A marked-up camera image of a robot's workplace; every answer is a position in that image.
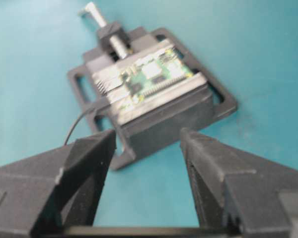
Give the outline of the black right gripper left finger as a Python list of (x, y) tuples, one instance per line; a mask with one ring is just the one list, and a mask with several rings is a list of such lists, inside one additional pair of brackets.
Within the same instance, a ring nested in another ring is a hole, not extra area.
[(91, 225), (116, 149), (109, 129), (0, 167), (0, 238)]

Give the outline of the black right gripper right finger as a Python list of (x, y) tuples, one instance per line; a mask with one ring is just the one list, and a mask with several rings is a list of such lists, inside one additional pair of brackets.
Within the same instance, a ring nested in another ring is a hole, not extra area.
[(298, 170), (188, 128), (180, 147), (200, 226), (298, 238)]

